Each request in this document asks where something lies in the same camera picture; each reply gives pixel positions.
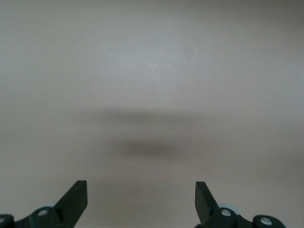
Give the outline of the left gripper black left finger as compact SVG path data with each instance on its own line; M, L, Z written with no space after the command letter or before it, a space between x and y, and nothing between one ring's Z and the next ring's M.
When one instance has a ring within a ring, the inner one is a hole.
M87 182L78 180L52 207L14 222L15 228L73 228L87 207Z

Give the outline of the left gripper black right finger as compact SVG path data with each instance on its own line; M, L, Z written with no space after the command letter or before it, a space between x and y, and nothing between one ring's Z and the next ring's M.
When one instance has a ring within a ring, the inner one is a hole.
M251 228L247 221L231 207L219 206L206 183L195 184L195 209L200 221L198 228Z

